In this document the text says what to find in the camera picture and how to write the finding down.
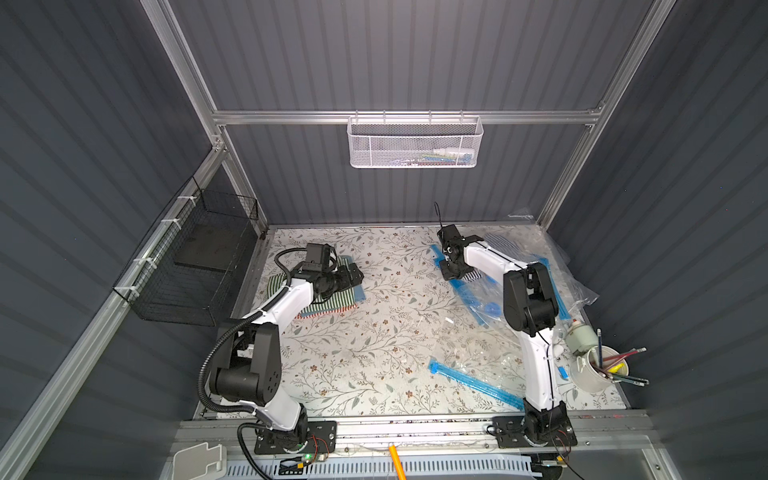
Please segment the green white striped garment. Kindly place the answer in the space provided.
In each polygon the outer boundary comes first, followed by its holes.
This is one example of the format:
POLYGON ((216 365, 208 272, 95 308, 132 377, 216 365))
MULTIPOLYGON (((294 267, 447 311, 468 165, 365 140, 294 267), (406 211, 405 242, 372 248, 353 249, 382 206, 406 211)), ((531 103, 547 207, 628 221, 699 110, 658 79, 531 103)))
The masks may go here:
MULTIPOLYGON (((285 275, 283 273, 274 274, 270 276, 266 283, 266 292, 263 295, 264 300, 267 300, 269 297, 274 295, 284 285, 284 283, 285 283, 285 275)), ((341 296, 337 293, 337 291, 335 291, 327 299, 325 299, 319 294, 316 294, 315 297, 313 298, 313 302, 309 306, 311 305, 342 306, 342 305, 349 305, 349 304, 344 304, 344 301, 341 299, 341 296)))

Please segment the red white striped tank top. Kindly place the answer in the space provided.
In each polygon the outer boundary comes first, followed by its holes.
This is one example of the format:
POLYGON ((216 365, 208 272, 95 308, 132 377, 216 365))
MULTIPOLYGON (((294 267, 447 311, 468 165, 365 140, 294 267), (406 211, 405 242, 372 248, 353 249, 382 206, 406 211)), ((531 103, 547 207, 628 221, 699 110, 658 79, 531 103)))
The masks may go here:
POLYGON ((355 310, 357 307, 358 305, 355 303, 351 305, 342 305, 342 306, 311 305, 303 309, 296 316, 296 319, 308 319, 308 318, 314 318, 314 317, 319 317, 319 316, 329 315, 329 314, 339 314, 339 313, 344 313, 350 310, 355 310))

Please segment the clear blue-zip vacuum bag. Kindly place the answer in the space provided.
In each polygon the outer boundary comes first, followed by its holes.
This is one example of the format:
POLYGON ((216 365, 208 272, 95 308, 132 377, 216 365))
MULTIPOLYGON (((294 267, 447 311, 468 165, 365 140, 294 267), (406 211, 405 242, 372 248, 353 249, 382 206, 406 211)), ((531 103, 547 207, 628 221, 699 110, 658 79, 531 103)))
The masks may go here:
POLYGON ((522 398, 516 395, 513 395, 501 388, 498 388, 486 382, 482 382, 458 370, 452 369, 446 366, 445 364, 440 363, 434 358, 431 358, 429 360, 428 369, 431 374, 439 374, 449 379, 452 379, 476 392, 485 394, 518 411, 524 410, 524 402, 522 398))

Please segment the blue garment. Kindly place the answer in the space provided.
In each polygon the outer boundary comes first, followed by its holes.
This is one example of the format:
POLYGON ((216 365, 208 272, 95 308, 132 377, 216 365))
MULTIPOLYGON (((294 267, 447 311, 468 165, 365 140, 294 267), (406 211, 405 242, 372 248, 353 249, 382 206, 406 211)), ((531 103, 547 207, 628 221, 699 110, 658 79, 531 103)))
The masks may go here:
POLYGON ((336 274, 337 293, 341 296, 344 304, 352 305, 365 300, 362 286, 365 278, 364 273, 350 256, 341 256, 336 274))

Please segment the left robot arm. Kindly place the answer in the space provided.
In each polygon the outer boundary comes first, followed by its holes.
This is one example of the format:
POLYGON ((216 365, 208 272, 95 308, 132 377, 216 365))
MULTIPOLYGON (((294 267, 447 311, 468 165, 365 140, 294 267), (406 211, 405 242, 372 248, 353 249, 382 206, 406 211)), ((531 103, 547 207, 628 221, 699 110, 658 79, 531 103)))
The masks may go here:
POLYGON ((303 443, 306 407, 281 387, 281 335, 312 304, 360 286, 355 263, 342 264, 329 244, 284 249, 274 262, 284 283, 265 303, 220 334, 198 373, 199 402, 216 413, 246 413, 257 425, 303 443))

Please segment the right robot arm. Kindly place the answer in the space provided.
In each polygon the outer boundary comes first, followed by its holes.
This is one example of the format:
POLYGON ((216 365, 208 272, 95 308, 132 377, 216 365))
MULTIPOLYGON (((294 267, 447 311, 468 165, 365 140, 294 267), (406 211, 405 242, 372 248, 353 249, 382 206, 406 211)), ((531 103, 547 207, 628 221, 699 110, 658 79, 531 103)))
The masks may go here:
POLYGON ((536 412, 558 407, 553 334, 559 304, 547 267, 497 250, 480 236, 464 236, 454 224, 441 227, 437 237, 444 279, 462 280, 479 272, 501 287, 504 320, 516 332, 522 349, 525 405, 536 412))

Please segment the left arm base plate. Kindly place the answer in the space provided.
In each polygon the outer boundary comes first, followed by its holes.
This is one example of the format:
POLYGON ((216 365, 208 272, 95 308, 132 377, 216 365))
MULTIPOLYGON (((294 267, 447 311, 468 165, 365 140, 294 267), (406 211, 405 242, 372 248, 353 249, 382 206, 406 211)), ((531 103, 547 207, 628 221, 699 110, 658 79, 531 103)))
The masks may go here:
POLYGON ((257 434, 252 452, 257 455, 329 454, 336 448, 338 423, 300 422, 292 431, 265 430, 257 434))

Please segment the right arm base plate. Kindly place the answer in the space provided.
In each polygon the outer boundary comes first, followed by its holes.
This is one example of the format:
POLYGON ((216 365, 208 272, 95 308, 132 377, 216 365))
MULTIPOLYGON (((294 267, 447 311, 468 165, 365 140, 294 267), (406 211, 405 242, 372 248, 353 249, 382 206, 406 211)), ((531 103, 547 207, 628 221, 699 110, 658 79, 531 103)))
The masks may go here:
POLYGON ((500 448, 552 447, 566 450, 578 445, 568 417, 533 414, 496 416, 486 427, 500 448))

